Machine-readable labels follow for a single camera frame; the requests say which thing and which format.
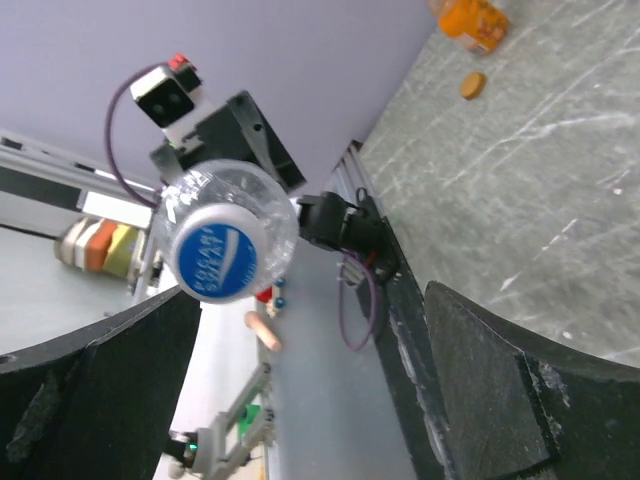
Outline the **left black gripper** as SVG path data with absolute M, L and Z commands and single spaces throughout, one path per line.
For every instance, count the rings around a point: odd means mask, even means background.
M 293 158 L 251 94 L 243 90 L 196 123 L 176 146 L 165 140 L 150 159 L 169 184 L 209 160 L 237 160 L 268 173 L 287 193 L 306 183 Z

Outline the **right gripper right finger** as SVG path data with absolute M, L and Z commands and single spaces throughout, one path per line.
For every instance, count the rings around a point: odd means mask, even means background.
M 638 368 L 549 340 L 439 282 L 424 307 L 459 478 L 638 478 Z

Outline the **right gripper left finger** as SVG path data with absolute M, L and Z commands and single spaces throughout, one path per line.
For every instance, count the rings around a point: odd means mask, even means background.
M 2 478 L 153 478 L 200 318 L 173 287 L 2 355 Z

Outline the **clear bottle white cap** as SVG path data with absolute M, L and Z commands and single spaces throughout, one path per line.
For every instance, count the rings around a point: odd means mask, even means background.
M 299 237 L 296 209 L 261 168 L 236 160 L 200 163 L 162 192 L 155 238 L 183 291 L 226 304 L 282 278 Z

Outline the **orange bottle cap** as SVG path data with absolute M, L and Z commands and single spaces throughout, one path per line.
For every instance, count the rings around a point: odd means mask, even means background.
M 472 72 L 461 82 L 459 94 L 465 100 L 473 100 L 482 93 L 486 83 L 487 77 L 484 73 Z

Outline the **orange bottle with barcode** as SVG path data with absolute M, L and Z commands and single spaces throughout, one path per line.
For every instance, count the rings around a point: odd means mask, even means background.
M 442 33 L 477 56 L 493 52 L 509 29 L 508 17 L 490 1 L 430 0 L 427 6 Z

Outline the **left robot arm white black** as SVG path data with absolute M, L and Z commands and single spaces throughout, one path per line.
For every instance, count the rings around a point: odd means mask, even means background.
M 150 153 L 163 182 L 207 160 L 239 160 L 262 168 L 288 193 L 306 179 L 248 91 L 217 107 L 204 100 L 166 129 Z M 350 202 L 328 191 L 301 200 L 301 236 L 327 251 L 348 251 L 363 261 L 374 282 L 383 285 L 400 267 L 388 222 L 367 190 Z

